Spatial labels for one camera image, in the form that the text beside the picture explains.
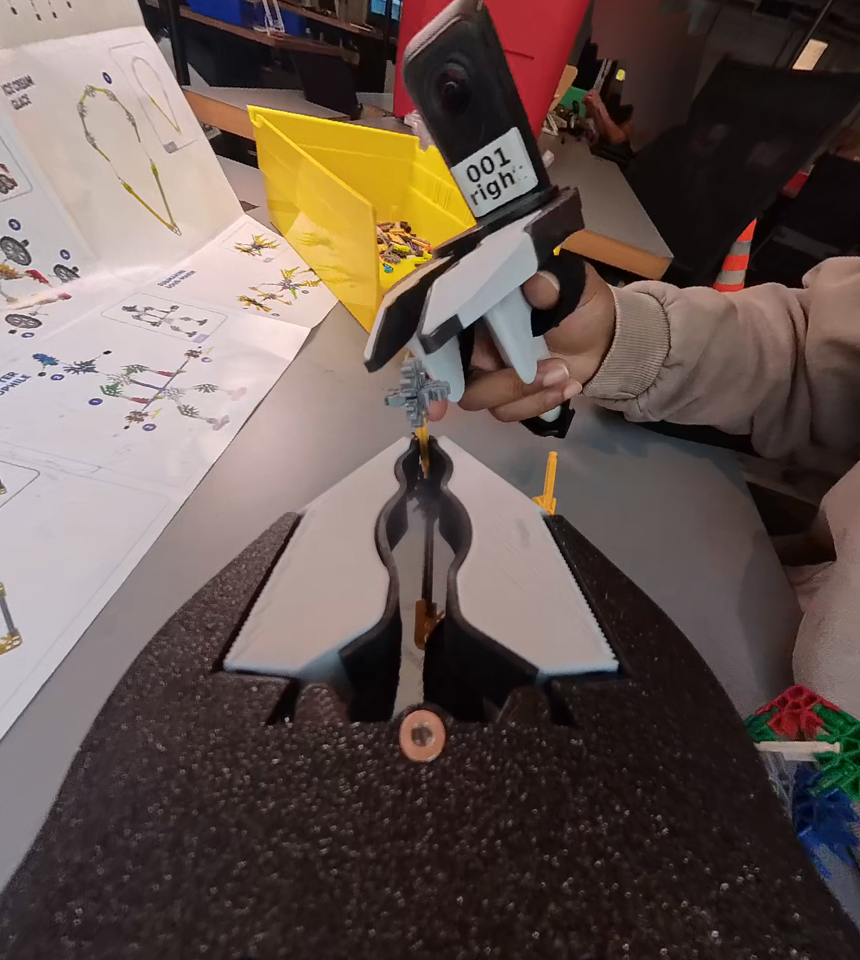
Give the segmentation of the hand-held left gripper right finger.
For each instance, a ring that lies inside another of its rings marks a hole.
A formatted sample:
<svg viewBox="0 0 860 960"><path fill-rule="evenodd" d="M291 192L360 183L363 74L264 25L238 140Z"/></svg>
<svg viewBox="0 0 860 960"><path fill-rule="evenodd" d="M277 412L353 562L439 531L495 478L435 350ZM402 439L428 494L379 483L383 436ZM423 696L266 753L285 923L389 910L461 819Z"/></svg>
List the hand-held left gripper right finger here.
<svg viewBox="0 0 860 960"><path fill-rule="evenodd" d="M447 612L532 673L617 673L619 662L545 510L450 438L438 442Z"/></svg>

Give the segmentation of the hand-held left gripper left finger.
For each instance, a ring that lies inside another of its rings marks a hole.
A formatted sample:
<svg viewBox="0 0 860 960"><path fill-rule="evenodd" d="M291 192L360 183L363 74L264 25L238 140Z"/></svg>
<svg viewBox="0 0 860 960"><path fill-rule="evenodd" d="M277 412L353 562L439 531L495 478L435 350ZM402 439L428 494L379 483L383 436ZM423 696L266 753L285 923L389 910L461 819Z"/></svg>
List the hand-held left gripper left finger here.
<svg viewBox="0 0 860 960"><path fill-rule="evenodd" d="M223 660L241 673L349 673L399 613L392 548L407 529L400 438L312 500Z"/></svg>

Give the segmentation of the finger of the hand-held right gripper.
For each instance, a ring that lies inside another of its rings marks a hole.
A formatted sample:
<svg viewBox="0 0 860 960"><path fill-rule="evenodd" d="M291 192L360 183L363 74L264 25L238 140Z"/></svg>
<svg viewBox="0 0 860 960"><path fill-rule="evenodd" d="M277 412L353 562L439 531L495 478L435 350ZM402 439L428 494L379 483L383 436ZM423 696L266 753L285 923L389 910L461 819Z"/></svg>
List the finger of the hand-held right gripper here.
<svg viewBox="0 0 860 960"><path fill-rule="evenodd" d="M423 306L438 276L450 269L450 258L434 258L393 284L378 309L365 351L364 366L375 373L387 366L416 335Z"/></svg>
<svg viewBox="0 0 860 960"><path fill-rule="evenodd" d="M485 237L435 280L424 303L417 338L428 354L441 350L461 330L500 311L506 298L538 270L530 222L515 222Z"/></svg>

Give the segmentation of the multicolour rod connector toy figure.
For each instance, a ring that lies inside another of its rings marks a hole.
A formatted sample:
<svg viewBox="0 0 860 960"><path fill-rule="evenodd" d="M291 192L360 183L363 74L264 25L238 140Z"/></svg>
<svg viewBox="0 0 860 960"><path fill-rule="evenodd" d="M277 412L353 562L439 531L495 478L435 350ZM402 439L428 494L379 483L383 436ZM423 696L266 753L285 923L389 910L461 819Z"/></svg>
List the multicolour rod connector toy figure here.
<svg viewBox="0 0 860 960"><path fill-rule="evenodd" d="M444 618L444 611L434 599L436 520L431 506L435 496L432 494L431 485L432 458L428 413L433 402L444 401L448 395L448 384L432 378L422 362L412 357L401 366L398 389L385 396L388 407L398 407L405 411L419 450L417 487L425 522L421 594L414 608L413 641L421 652L425 651L432 633Z"/></svg>

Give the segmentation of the person's right forearm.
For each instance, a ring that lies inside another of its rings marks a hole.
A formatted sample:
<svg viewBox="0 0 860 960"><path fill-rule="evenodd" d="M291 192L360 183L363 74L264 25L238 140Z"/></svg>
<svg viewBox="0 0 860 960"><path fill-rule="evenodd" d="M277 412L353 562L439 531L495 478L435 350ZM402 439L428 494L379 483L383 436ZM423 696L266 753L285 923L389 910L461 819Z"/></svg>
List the person's right forearm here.
<svg viewBox="0 0 860 960"><path fill-rule="evenodd" d="M633 422L747 436L773 461L835 474L860 460L860 257L824 260L798 289L640 281L614 296L586 396Z"/></svg>

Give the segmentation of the person's right hand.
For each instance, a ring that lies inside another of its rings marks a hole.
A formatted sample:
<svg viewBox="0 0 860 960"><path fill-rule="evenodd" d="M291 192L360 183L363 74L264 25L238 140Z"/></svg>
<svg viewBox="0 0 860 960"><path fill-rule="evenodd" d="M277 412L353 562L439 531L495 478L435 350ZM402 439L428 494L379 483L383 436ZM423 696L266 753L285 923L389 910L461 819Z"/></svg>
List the person's right hand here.
<svg viewBox="0 0 860 960"><path fill-rule="evenodd" d="M505 366L486 326L474 325L473 351L460 408L486 411L502 423L519 423L549 414L577 396L601 366L616 321L612 289L581 257L585 282L575 309L545 334L549 357L536 366L531 383Z"/></svg>

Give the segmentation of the scattered small toy parts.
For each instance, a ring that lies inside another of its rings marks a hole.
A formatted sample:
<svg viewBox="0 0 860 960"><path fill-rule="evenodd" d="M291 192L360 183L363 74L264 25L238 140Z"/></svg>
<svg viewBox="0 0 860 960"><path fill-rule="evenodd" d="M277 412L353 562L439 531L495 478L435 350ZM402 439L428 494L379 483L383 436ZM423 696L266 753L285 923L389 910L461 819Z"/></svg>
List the scattered small toy parts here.
<svg viewBox="0 0 860 960"><path fill-rule="evenodd" d="M432 246L419 237L406 221L376 223L377 252L385 274L405 265L419 266L433 256Z"/></svg>

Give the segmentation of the grey table with wooden edge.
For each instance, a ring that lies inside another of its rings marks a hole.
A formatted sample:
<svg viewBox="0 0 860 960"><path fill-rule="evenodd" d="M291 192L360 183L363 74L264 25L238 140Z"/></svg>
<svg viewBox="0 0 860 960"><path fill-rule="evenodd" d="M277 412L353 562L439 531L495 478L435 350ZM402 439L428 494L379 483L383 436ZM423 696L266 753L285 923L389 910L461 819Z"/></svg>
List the grey table with wooden edge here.
<svg viewBox="0 0 860 960"><path fill-rule="evenodd" d="M307 101L294 89L210 87L197 82L184 85L183 92L201 124L249 140L254 139L249 106L344 120L342 114ZM557 143L542 136L540 143L554 155L549 167L552 182L580 193L584 229L565 246L634 277L660 280L673 254L621 169L572 139Z"/></svg>

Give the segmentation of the yellow parts bin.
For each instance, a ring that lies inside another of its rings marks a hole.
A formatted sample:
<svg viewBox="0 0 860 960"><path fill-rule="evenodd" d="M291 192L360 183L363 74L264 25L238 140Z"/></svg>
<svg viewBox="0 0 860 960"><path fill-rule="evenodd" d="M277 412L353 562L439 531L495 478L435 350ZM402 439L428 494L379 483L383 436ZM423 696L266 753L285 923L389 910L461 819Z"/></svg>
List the yellow parts bin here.
<svg viewBox="0 0 860 960"><path fill-rule="evenodd" d="M475 226L435 147L412 135L251 105L270 219L293 249L273 278L239 295L250 310L294 321L328 289L366 330L384 294L427 257L387 272L381 225L404 222L435 251Z"/></svg>

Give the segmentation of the wooden shelf with blue bins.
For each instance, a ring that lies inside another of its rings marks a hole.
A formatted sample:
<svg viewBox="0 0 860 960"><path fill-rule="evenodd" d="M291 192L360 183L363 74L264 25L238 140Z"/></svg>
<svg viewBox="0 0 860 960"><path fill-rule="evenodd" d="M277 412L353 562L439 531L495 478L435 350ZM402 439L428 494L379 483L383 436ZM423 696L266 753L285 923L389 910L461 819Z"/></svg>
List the wooden shelf with blue bins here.
<svg viewBox="0 0 860 960"><path fill-rule="evenodd" d="M341 59L366 93L388 92L398 25L370 2L141 1L153 37L170 44L184 87L296 90L296 57Z"/></svg>

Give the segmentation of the orange white striped traffic cone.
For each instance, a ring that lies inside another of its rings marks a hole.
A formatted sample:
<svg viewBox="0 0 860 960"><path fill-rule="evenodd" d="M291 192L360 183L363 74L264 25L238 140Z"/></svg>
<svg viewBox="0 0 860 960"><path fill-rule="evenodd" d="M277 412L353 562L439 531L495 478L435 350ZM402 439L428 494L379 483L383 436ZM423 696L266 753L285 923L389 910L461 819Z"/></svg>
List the orange white striped traffic cone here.
<svg viewBox="0 0 860 960"><path fill-rule="evenodd" d="M736 293L744 289L756 225L756 219L750 221L732 243L713 281L714 290L722 293Z"/></svg>

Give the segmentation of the black board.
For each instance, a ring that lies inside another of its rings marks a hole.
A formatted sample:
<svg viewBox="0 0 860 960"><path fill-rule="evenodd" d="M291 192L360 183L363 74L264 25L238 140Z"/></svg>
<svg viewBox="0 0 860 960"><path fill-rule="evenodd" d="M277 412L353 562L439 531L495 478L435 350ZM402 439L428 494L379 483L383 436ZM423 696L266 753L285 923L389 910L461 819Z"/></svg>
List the black board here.
<svg viewBox="0 0 860 960"><path fill-rule="evenodd" d="M686 122L629 163L626 177L672 254L663 280L712 284L724 256L860 104L860 72L721 59Z"/></svg>

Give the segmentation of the white instruction sheet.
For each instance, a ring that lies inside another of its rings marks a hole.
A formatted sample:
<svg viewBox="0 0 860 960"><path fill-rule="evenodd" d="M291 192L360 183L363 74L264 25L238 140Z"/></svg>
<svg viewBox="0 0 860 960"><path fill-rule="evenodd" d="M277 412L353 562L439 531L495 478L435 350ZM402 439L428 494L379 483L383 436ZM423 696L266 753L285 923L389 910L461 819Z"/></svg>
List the white instruction sheet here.
<svg viewBox="0 0 860 960"><path fill-rule="evenodd" d="M0 741L335 303L136 2L0 2Z"/></svg>

